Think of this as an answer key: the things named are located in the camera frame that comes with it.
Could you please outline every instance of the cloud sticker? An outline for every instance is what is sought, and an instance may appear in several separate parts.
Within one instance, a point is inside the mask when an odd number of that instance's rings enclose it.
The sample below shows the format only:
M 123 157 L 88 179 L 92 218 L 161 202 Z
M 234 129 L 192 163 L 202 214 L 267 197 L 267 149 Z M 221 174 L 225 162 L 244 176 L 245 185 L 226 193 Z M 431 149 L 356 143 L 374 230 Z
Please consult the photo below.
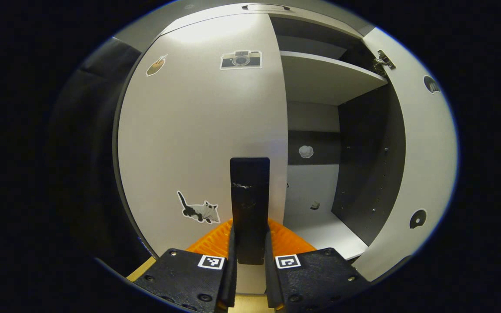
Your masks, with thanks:
M 299 148 L 299 154 L 301 155 L 301 158 L 308 159 L 312 157 L 314 151 L 312 150 L 311 146 L 304 145 Z

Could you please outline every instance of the white cabinet door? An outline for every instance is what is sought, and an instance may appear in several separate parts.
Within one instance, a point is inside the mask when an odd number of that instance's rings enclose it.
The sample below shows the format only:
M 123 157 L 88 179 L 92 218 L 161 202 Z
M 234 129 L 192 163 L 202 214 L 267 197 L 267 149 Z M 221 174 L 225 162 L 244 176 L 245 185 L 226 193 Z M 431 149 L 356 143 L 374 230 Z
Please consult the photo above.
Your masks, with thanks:
M 386 69 L 397 93 L 405 124 L 405 168 L 392 212 L 378 236 L 353 266 L 369 281 L 402 258 L 412 255 L 430 236 L 448 206 L 458 166 L 458 143 L 453 117 L 442 93 L 431 93 L 424 77 L 431 77 L 414 55 L 382 30 L 363 38 L 395 64 Z M 424 225 L 410 227 L 412 216 L 425 210 Z
M 262 59 L 221 69 L 233 65 L 227 55 L 236 51 Z M 163 56 L 159 71 L 148 76 Z M 185 216 L 177 191 L 199 210 L 210 211 L 206 202 L 217 206 L 218 222 L 231 218 L 234 157 L 270 159 L 269 217 L 282 223 L 287 103 L 268 14 L 224 16 L 168 32 L 145 52 L 128 83 L 117 126 L 119 173 L 134 221 L 157 255 L 186 249 L 219 225 Z

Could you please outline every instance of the white shelf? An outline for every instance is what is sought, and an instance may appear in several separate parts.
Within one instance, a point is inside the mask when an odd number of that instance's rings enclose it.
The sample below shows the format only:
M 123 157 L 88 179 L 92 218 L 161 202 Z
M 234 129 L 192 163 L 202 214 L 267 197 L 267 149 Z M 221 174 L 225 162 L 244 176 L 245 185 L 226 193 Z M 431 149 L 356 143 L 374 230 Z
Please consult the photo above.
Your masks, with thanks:
M 280 51 L 287 101 L 340 105 L 387 84 L 358 66 L 307 53 Z
M 368 246 L 332 212 L 286 215 L 284 226 L 317 249 L 334 248 L 346 260 Z

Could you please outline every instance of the orange gripper pad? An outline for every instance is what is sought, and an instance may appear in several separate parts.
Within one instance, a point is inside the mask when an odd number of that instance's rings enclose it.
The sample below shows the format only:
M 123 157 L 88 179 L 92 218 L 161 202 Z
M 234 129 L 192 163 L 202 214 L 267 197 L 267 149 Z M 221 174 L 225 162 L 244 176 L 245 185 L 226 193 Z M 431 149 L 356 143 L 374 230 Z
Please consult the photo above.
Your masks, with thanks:
M 228 257 L 229 234 L 232 226 L 233 219 L 217 226 L 187 248 L 187 251 L 209 256 Z M 272 234 L 274 257 L 316 251 L 316 248 L 303 238 L 270 218 L 268 218 L 268 226 L 270 226 L 270 233 Z
M 272 234 L 274 257 L 316 251 L 316 248 L 310 243 L 275 220 L 268 218 L 268 226 L 270 226 L 270 233 Z
M 193 243 L 187 251 L 206 254 L 208 256 L 226 257 L 229 248 L 229 233 L 231 233 L 233 219 L 217 226 L 197 242 Z

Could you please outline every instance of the door hinge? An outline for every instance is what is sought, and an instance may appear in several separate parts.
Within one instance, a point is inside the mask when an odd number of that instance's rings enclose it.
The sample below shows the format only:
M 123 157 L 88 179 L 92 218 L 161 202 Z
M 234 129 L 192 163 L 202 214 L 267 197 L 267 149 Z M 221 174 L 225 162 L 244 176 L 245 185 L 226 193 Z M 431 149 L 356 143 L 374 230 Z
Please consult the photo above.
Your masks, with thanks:
M 378 50 L 379 58 L 374 59 L 374 64 L 372 66 L 373 72 L 377 73 L 380 76 L 387 76 L 386 71 L 384 70 L 384 65 L 387 65 L 391 70 L 395 69 L 396 66 L 394 62 L 390 60 L 382 50 Z

